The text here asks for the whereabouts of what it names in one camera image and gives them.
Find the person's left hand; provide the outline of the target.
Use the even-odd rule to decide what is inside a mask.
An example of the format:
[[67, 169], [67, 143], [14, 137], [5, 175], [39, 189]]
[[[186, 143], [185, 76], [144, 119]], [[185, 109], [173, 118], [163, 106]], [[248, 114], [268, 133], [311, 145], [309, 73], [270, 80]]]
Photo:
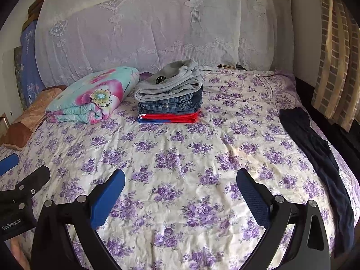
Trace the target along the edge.
[[10, 240], [10, 250], [24, 270], [30, 270], [29, 262], [19, 244], [18, 238], [14, 237]]

